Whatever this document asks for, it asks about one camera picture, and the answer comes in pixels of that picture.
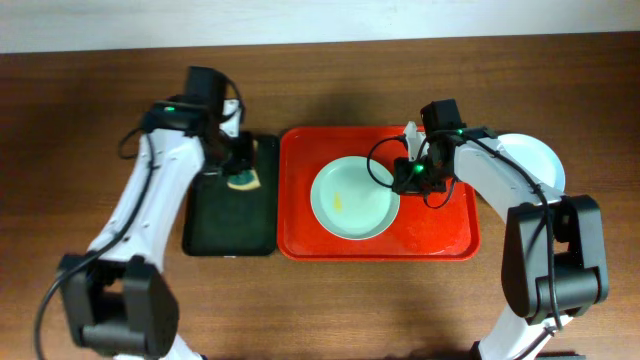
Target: dark green mat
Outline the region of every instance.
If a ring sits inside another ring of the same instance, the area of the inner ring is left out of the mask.
[[[192,256],[265,256],[276,249],[280,139],[257,136],[261,186],[239,191],[227,178],[198,175],[187,198],[182,248]]]

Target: wall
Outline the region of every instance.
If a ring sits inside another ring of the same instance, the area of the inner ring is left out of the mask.
[[[637,0],[3,0],[0,52],[640,30]]]

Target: black bracket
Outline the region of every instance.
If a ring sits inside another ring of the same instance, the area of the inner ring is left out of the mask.
[[[229,138],[220,130],[220,124],[227,120],[223,111],[229,84],[226,75],[215,69],[191,66],[184,94],[155,102],[140,127],[147,133],[166,129],[197,136],[205,155],[203,173],[233,175],[250,169],[254,160],[251,133],[243,131],[237,138]]]
[[[85,256],[65,255],[58,274]],[[117,280],[122,292],[105,289]],[[103,356],[165,356],[178,332],[178,303],[152,264],[140,256],[128,262],[97,260],[61,286],[69,329],[79,347]]]
[[[609,293],[602,218],[587,195],[564,197],[550,204],[553,233],[568,242],[554,255],[558,308],[580,316]],[[522,204],[509,209],[502,261],[502,289],[511,309],[529,324],[549,317],[549,278],[544,209]]]
[[[395,159],[391,189],[399,195],[446,192],[446,180],[454,176],[455,148],[466,142],[462,133],[476,139],[496,136],[486,127],[467,128],[454,99],[431,102],[420,110],[420,117],[429,150],[415,161],[407,157]]]

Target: red tray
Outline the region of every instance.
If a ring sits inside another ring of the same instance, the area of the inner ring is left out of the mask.
[[[384,138],[402,134],[402,126],[301,127],[287,132],[280,146],[278,247],[298,261],[462,261],[480,247],[475,192],[460,183],[449,203],[438,210],[420,196],[403,196],[396,220],[367,240],[337,237],[311,210],[311,185],[318,172],[344,156],[367,156]],[[393,173],[393,160],[407,156],[399,142],[381,145],[373,159]],[[432,194],[440,204],[446,194]]]

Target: black motor joint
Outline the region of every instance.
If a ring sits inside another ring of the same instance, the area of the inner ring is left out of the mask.
[[[142,129],[183,131],[198,137],[205,155],[203,173],[237,174],[253,164],[253,137],[241,131],[230,138],[220,129],[228,118],[223,114],[227,87],[232,82],[223,73],[210,68],[189,67],[184,94],[157,101],[142,119]],[[239,107],[244,111],[241,99]]]
[[[434,101],[420,110],[420,117],[429,149],[426,156],[415,161],[407,157],[395,159],[392,190],[400,195],[446,192],[446,180],[454,176],[453,156],[456,143],[461,139],[451,137],[450,133],[466,128],[456,101]]]

